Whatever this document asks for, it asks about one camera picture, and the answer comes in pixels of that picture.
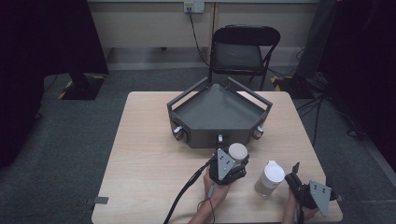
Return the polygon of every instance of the black cable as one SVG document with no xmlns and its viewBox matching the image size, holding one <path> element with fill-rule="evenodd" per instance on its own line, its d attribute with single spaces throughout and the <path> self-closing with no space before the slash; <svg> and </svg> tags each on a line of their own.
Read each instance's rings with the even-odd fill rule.
<svg viewBox="0 0 396 224">
<path fill-rule="evenodd" d="M 199 46 L 198 46 L 197 37 L 195 35 L 194 22 L 192 21 L 191 9 L 188 7 L 187 11 L 188 11 L 190 22 L 191 22 L 192 33 L 194 34 L 195 46 L 197 47 L 198 55 L 199 55 L 200 59 L 202 60 L 202 62 L 205 63 L 207 66 L 209 66 L 209 64 L 207 64 L 207 62 L 205 61 L 204 56 L 202 55 L 202 52 L 201 52 L 201 50 L 199 49 Z"/>
<path fill-rule="evenodd" d="M 180 200 L 181 196 L 184 194 L 184 192 L 186 192 L 186 190 L 193 184 L 195 183 L 195 181 L 198 179 L 198 177 L 201 175 L 202 171 L 206 168 L 206 166 L 208 166 L 212 161 L 214 160 L 214 158 L 212 157 L 209 161 L 207 161 L 205 163 L 205 165 L 203 165 L 199 170 L 197 170 L 197 172 L 195 172 L 195 174 L 193 174 L 191 176 L 191 178 L 189 179 L 189 181 L 187 181 L 186 185 L 183 187 L 183 189 L 180 191 L 180 193 L 177 195 L 177 197 L 175 198 L 175 201 L 172 204 L 171 210 L 168 213 L 168 216 L 166 217 L 165 221 L 163 222 L 164 224 L 169 222 L 169 219 L 171 218 L 173 212 L 175 211 L 176 205 L 178 203 L 178 201 Z"/>
<path fill-rule="evenodd" d="M 301 50 L 296 54 L 296 59 L 300 61 L 300 58 L 298 57 L 303 51 L 305 50 L 305 47 L 302 47 Z"/>
<path fill-rule="evenodd" d="M 297 58 L 298 60 L 300 60 L 300 59 L 298 58 L 298 56 L 300 55 L 301 52 L 303 52 L 303 50 L 304 50 L 304 48 L 302 48 L 302 49 L 297 53 L 296 58 Z M 277 72 L 277 71 L 275 71 L 274 69 L 271 69 L 271 68 L 268 68 L 268 70 L 269 70 L 270 72 L 272 72 L 276 77 L 286 77 L 286 76 L 293 76 L 294 74 L 293 74 L 292 72 L 293 72 L 293 71 L 296 71 L 297 69 L 293 68 L 293 69 L 291 69 L 287 74 L 282 74 L 282 73 Z"/>
<path fill-rule="evenodd" d="M 205 200 L 203 200 L 203 201 L 200 201 L 199 203 L 198 203 L 198 205 L 197 205 L 197 212 L 198 212 L 198 210 L 199 210 L 199 207 L 201 206 L 201 204 L 202 203 L 204 203 L 204 202 L 206 202 L 206 201 L 209 201 L 209 203 L 210 203 L 210 207 L 212 208 L 212 216 L 213 216 L 213 224 L 216 222 L 216 217 L 215 217 L 215 209 L 213 208 L 213 203 L 212 203 L 212 200 L 210 199 L 210 198 L 207 198 L 207 199 L 205 199 Z"/>
<path fill-rule="evenodd" d="M 320 99 L 320 102 L 318 104 L 317 118 L 315 120 L 315 126 L 314 126 L 315 127 L 315 129 L 314 129 L 314 139 L 312 140 L 312 147 L 314 147 L 315 143 L 317 142 L 319 110 L 320 110 L 320 106 L 322 105 L 323 100 L 324 100 L 324 97 L 322 97 Z"/>
</svg>

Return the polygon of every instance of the black stand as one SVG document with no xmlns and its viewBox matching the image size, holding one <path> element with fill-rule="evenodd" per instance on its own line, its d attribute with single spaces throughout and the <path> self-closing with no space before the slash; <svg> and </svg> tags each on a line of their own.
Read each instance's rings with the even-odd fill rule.
<svg viewBox="0 0 396 224">
<path fill-rule="evenodd" d="M 292 77 L 276 78 L 273 81 L 276 89 L 286 91 L 291 99 L 313 99 L 314 95 L 308 87 L 304 77 L 294 75 Z"/>
<path fill-rule="evenodd" d="M 62 100 L 95 100 L 102 87 L 105 77 L 102 76 L 72 76 L 70 81 L 59 96 Z"/>
</svg>

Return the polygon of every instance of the power cord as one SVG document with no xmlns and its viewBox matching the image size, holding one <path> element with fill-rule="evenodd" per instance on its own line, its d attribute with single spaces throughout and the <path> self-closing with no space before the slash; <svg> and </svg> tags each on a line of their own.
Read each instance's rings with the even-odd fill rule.
<svg viewBox="0 0 396 224">
<path fill-rule="evenodd" d="M 317 135 L 318 135 L 318 121 L 319 121 L 319 111 L 320 111 L 320 106 L 322 105 L 324 97 L 321 97 L 320 102 L 318 104 L 318 110 L 317 110 L 317 118 L 315 120 L 315 129 L 314 129 L 314 139 L 312 140 L 312 146 L 315 146 L 315 143 L 317 142 Z"/>
<path fill-rule="evenodd" d="M 209 161 L 207 161 L 205 163 L 205 165 L 203 165 L 201 168 L 199 168 L 199 170 L 197 170 L 195 172 L 195 174 L 193 174 L 191 176 L 191 178 L 189 179 L 189 181 L 187 181 L 186 185 L 183 187 L 183 189 L 180 191 L 180 193 L 177 195 L 177 197 L 175 198 L 175 201 L 172 204 L 172 207 L 168 213 L 168 216 L 166 217 L 165 221 L 163 222 L 163 224 L 167 224 L 169 222 L 169 219 L 171 218 L 173 212 L 175 211 L 176 205 L 178 203 L 178 201 L 180 200 L 181 196 L 184 194 L 184 192 L 186 192 L 186 190 L 195 183 L 195 181 L 198 179 L 198 177 L 201 175 L 202 171 L 206 168 L 206 166 L 208 166 L 213 160 L 215 159 L 215 157 L 212 157 Z"/>
<path fill-rule="evenodd" d="M 303 53 L 304 50 L 305 50 L 305 47 L 302 47 L 301 50 L 297 53 L 296 59 L 297 59 L 298 61 L 300 61 L 301 58 L 300 58 L 299 56 L 300 56 L 301 53 Z"/>
<path fill-rule="evenodd" d="M 209 66 L 209 64 L 207 64 L 207 62 L 205 61 L 204 56 L 202 55 L 202 52 L 201 52 L 201 50 L 199 49 L 199 46 L 198 46 L 198 41 L 197 41 L 197 37 L 195 35 L 194 22 L 192 21 L 192 15 L 191 15 L 191 8 L 190 7 L 187 7 L 187 12 L 189 14 L 191 27 L 192 27 L 192 33 L 194 34 L 195 46 L 197 48 L 198 55 L 199 55 L 200 59 L 202 60 L 202 62 L 205 63 L 207 66 Z"/>
</svg>

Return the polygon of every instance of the wire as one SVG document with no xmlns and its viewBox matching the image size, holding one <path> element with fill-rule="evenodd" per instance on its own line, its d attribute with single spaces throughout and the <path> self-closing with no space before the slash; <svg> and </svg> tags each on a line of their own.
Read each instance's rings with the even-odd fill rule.
<svg viewBox="0 0 396 224">
<path fill-rule="evenodd" d="M 202 52 L 201 52 L 201 50 L 199 49 L 199 46 L 198 46 L 197 36 L 195 35 L 194 22 L 192 21 L 191 9 L 188 7 L 187 11 L 188 11 L 190 22 L 191 22 L 192 33 L 194 34 L 195 46 L 197 47 L 198 55 L 199 55 L 200 59 L 202 60 L 202 62 L 205 63 L 207 66 L 209 66 L 209 64 L 207 64 L 207 62 L 205 61 L 204 56 L 202 55 Z"/>
<path fill-rule="evenodd" d="M 186 190 L 195 183 L 195 181 L 198 179 L 198 177 L 201 175 L 202 171 L 206 168 L 206 166 L 208 166 L 213 160 L 215 159 L 215 157 L 210 158 L 209 161 L 207 161 L 205 163 L 205 165 L 203 165 L 201 168 L 199 168 L 199 170 L 197 170 L 195 172 L 195 174 L 193 174 L 191 176 L 191 178 L 189 179 L 189 181 L 187 181 L 186 185 L 183 187 L 183 189 L 181 189 L 180 193 L 177 195 L 177 197 L 175 198 L 175 201 L 172 204 L 171 209 L 169 210 L 168 216 L 166 217 L 165 221 L 163 222 L 164 224 L 169 222 L 169 219 L 171 218 L 173 212 L 175 211 L 176 205 L 178 203 L 178 201 L 180 200 L 181 196 L 184 194 L 184 192 L 186 192 Z"/>
<path fill-rule="evenodd" d="M 213 222 L 212 222 L 212 223 L 214 224 L 214 223 L 216 223 L 215 209 L 213 208 L 213 203 L 212 203 L 212 200 L 211 200 L 210 198 L 207 198 L 207 199 L 205 199 L 205 200 L 202 200 L 202 201 L 200 201 L 200 202 L 197 204 L 197 212 L 198 212 L 198 210 L 199 210 L 201 204 L 204 203 L 204 202 L 206 202 L 206 201 L 209 201 L 210 207 L 212 208 L 212 216 L 213 216 Z"/>
<path fill-rule="evenodd" d="M 318 121 L 319 121 L 319 111 L 320 111 L 320 106 L 322 105 L 322 102 L 324 100 L 324 97 L 320 99 L 320 103 L 318 104 L 318 110 L 317 110 L 317 118 L 315 120 L 315 130 L 314 130 L 314 140 L 312 140 L 312 146 L 315 146 L 315 143 L 317 142 L 317 135 L 318 135 Z"/>
<path fill-rule="evenodd" d="M 305 50 L 305 47 L 302 47 L 301 50 L 296 54 L 296 59 L 300 61 L 301 58 L 299 58 L 300 54 L 303 53 Z"/>
</svg>

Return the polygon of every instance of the chair backrest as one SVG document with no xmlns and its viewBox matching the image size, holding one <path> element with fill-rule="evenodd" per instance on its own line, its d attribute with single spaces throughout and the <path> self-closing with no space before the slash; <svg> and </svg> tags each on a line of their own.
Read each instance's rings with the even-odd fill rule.
<svg viewBox="0 0 396 224">
<path fill-rule="evenodd" d="M 279 43 L 280 33 L 268 26 L 228 25 L 218 29 L 212 38 L 216 43 L 232 45 L 273 46 Z"/>
</svg>

